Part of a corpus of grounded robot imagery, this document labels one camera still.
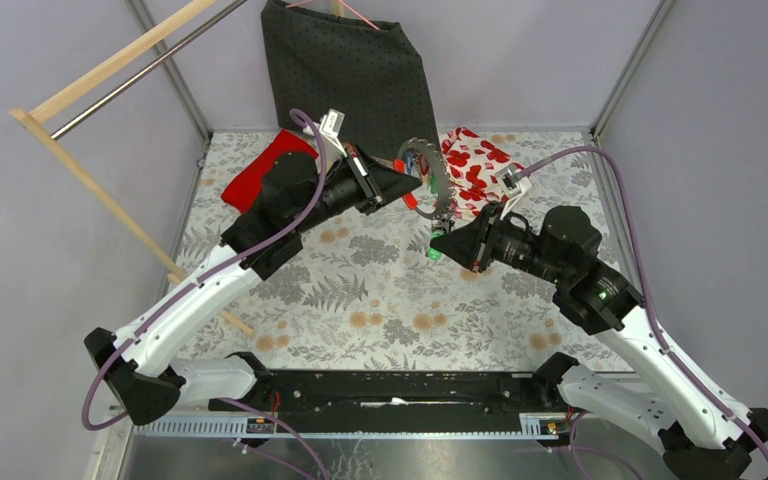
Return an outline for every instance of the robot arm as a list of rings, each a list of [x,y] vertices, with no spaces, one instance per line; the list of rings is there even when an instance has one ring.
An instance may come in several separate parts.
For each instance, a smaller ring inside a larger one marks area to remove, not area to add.
[[[374,213],[422,184],[347,146],[346,155],[328,170],[318,203],[296,230],[241,263],[205,278],[208,271],[220,268],[289,224],[312,198],[317,176],[316,164],[306,154],[289,153],[276,160],[264,175],[262,191],[251,209],[222,233],[221,243],[195,272],[128,325],[115,332],[97,328],[85,338],[97,367],[124,342],[133,341],[114,361],[105,381],[136,425],[157,420],[175,405],[243,397],[255,383],[254,370],[244,359],[183,360],[175,354],[222,308],[300,252],[302,232],[351,207]],[[155,314],[159,316],[148,330],[135,336],[143,322]]]
[[[561,353],[535,372],[545,380],[545,394],[560,394],[568,405],[634,434],[663,455],[679,478],[738,478],[754,443],[661,349],[641,294],[596,258],[602,236],[587,215],[578,207],[555,207],[537,235],[525,218],[505,213],[503,204],[491,203],[469,225],[433,239],[431,247],[476,272],[498,260],[554,283],[553,303],[561,314],[622,357],[657,398],[632,392]],[[729,395],[656,325],[670,351],[766,442],[768,410],[749,409]]]

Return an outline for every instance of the white tag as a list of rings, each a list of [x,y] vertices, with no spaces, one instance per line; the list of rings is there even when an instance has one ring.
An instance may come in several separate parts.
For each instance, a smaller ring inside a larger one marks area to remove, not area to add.
[[[319,130],[330,137],[337,138],[340,134],[340,128],[343,127],[343,119],[346,115],[334,110],[328,110],[328,115],[322,120]]]

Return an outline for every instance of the drying rack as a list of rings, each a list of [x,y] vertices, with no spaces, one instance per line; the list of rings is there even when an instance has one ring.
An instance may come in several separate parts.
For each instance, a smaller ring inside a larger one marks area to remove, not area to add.
[[[45,148],[47,148],[73,175],[93,194],[98,200],[107,207],[113,215],[122,222],[128,230],[131,231],[146,247],[163,263],[169,270],[167,278],[172,283],[180,283],[187,277],[187,272],[178,266],[174,260],[158,245],[158,243],[149,236],[145,229],[140,226],[131,215],[105,190],[83,166],[73,157],[61,144],[60,139],[75,127],[83,123],[86,119],[101,110],[113,99],[121,95],[125,90],[131,88],[140,79],[151,73],[157,67],[164,65],[172,56],[181,49],[189,45],[201,34],[219,23],[227,17],[240,5],[246,3],[246,0],[234,0],[227,7],[220,10],[209,20],[196,27],[177,43],[160,53],[154,60],[140,69],[130,78],[119,84],[116,88],[110,90],[106,95],[95,101],[84,111],[74,118],[64,123],[62,126],[50,133],[44,124],[61,113],[67,107],[86,96],[102,82],[110,78],[116,72],[133,62],[137,57],[147,52],[158,44],[172,32],[176,31],[184,24],[195,18],[198,14],[204,12],[208,7],[216,3],[216,0],[192,0],[184,5],[180,10],[170,15],[168,18],[149,29],[139,38],[113,54],[107,60],[98,64],[95,68],[85,73],[83,76],[69,84],[66,88],[60,90],[51,96],[48,100],[42,102],[39,106],[30,112],[22,108],[10,110],[12,115],[19,123],[25,127],[34,138],[37,139]],[[332,0],[331,9],[335,15],[344,15],[343,5]],[[242,320],[222,311],[220,316],[231,325],[236,326],[250,336],[255,336],[255,331]]]

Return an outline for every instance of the patterned tablecloth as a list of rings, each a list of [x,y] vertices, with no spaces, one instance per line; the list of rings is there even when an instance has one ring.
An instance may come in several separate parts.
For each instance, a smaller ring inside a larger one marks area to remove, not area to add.
[[[583,144],[575,132],[484,133],[515,161],[531,164]],[[217,133],[184,233],[178,263],[192,271],[238,212],[219,198],[274,133]],[[539,228],[556,205],[578,205],[602,231],[601,258],[614,267],[589,160],[568,157],[533,177],[516,211]],[[317,369],[534,370],[562,351],[590,368],[628,365],[552,305],[553,287],[502,264],[483,274],[425,256],[429,222],[396,202],[366,217],[350,210],[304,235],[304,250],[229,311],[250,338],[221,318],[182,356],[253,351],[267,366]]]

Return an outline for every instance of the dark gray fabric bag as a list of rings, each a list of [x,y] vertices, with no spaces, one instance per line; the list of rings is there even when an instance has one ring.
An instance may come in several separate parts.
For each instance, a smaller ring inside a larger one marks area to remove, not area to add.
[[[422,58],[401,25],[338,17],[267,0],[260,18],[278,125],[298,127],[289,111],[315,121],[346,114],[340,139],[367,154],[395,158],[401,144],[424,138],[439,149]]]

